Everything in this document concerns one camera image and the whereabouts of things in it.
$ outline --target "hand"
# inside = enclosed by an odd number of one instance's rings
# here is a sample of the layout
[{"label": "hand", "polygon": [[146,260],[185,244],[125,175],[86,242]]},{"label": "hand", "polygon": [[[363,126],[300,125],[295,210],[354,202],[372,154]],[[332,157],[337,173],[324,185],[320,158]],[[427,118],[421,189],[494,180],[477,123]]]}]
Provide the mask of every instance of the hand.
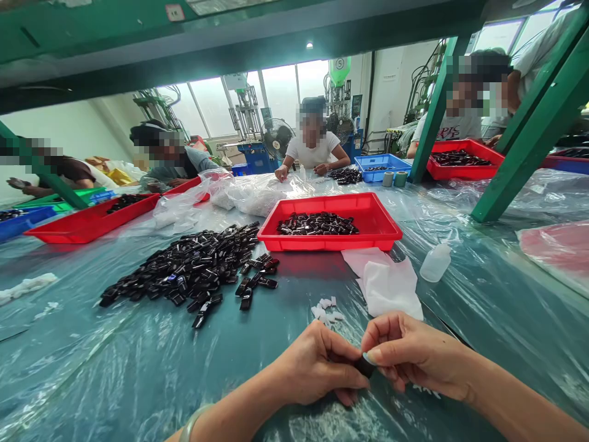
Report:
[{"label": "hand", "polygon": [[403,312],[370,321],[361,348],[399,392],[412,382],[459,401],[472,400],[470,377],[482,357]]},{"label": "hand", "polygon": [[274,175],[278,181],[283,182],[287,178],[288,169],[284,166],[280,166],[274,171]]},{"label": "hand", "polygon": [[10,177],[9,180],[6,180],[10,187],[13,187],[18,190],[23,190],[26,186],[30,186],[31,183],[28,181],[22,181],[21,179]]},{"label": "hand", "polygon": [[495,135],[493,138],[489,138],[487,141],[485,141],[485,145],[487,147],[493,147],[497,144],[497,142],[501,139],[501,134],[499,135]]},{"label": "hand", "polygon": [[315,169],[313,169],[313,172],[315,172],[317,175],[325,175],[330,170],[331,165],[329,163],[323,163],[315,167]]},{"label": "hand", "polygon": [[25,195],[34,196],[35,198],[41,198],[42,196],[52,195],[55,192],[51,189],[46,189],[37,186],[25,186],[23,187],[23,193]]},{"label": "hand", "polygon": [[159,193],[161,192],[161,183],[160,182],[152,182],[147,183],[147,190],[151,193]]},{"label": "hand", "polygon": [[308,405],[335,390],[345,406],[352,406],[356,390],[370,386],[351,366],[360,357],[359,349],[315,320],[267,370],[278,377],[285,403]]},{"label": "hand", "polygon": [[190,181],[190,180],[184,179],[184,178],[174,178],[173,180],[171,180],[167,184],[172,187],[178,187],[179,185],[187,183],[188,181]]}]

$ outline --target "yellow bag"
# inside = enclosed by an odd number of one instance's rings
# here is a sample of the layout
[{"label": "yellow bag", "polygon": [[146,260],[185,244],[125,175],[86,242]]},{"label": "yellow bag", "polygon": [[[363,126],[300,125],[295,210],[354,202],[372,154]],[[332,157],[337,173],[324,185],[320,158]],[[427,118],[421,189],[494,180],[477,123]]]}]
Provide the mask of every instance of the yellow bag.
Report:
[{"label": "yellow bag", "polygon": [[121,169],[113,169],[105,174],[108,178],[112,179],[119,186],[137,185],[139,181],[134,180],[128,176]]}]

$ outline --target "fingernail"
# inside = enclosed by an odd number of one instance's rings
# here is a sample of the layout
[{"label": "fingernail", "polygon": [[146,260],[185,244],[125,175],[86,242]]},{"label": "fingernail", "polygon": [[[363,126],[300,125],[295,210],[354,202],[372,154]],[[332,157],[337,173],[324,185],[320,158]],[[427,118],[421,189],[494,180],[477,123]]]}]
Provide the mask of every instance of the fingernail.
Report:
[{"label": "fingernail", "polygon": [[368,351],[368,353],[365,353],[365,355],[368,359],[368,362],[370,362],[372,365],[378,365],[375,361],[378,361],[382,358],[382,351],[380,351],[380,349],[372,349]]}]

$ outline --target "blue machine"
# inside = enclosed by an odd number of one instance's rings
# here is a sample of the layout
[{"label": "blue machine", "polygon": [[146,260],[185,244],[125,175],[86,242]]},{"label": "blue machine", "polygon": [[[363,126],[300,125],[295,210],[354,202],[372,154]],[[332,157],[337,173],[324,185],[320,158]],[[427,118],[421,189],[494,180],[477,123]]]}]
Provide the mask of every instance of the blue machine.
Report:
[{"label": "blue machine", "polygon": [[242,143],[237,145],[237,149],[245,155],[248,175],[274,173],[280,166],[277,160],[270,158],[261,141]]},{"label": "blue machine", "polygon": [[350,157],[352,164],[354,164],[354,158],[362,155],[363,135],[364,129],[358,129],[358,133],[350,135],[348,141],[342,145],[344,151],[348,154],[348,157]]}]

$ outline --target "white t-shirt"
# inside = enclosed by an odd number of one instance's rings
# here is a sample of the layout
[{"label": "white t-shirt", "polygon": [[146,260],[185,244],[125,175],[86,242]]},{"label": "white t-shirt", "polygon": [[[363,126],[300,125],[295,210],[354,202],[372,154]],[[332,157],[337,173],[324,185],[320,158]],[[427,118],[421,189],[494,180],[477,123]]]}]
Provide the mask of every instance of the white t-shirt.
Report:
[{"label": "white t-shirt", "polygon": [[[419,119],[413,138],[411,141],[419,141],[422,136],[423,126],[425,125],[425,118],[428,116],[426,112]],[[440,130],[437,132],[436,141],[447,141],[453,139],[474,138],[480,139],[480,117],[472,112],[472,115],[465,115],[464,117],[448,117],[444,112],[444,118],[440,125]]]},{"label": "white t-shirt", "polygon": [[299,164],[306,169],[331,162],[331,152],[339,144],[339,139],[332,132],[327,131],[325,136],[321,137],[314,149],[308,148],[302,141],[302,136],[294,137],[287,147],[287,155],[299,160]]},{"label": "white t-shirt", "polygon": [[[556,43],[570,27],[576,11],[562,13],[544,32],[536,36],[529,46],[516,54],[513,60],[514,70],[521,72],[520,85],[517,88],[517,95],[520,101],[528,94],[532,84],[540,73],[540,70],[550,60],[554,53]],[[487,117],[483,125],[505,128],[511,117]]]}]

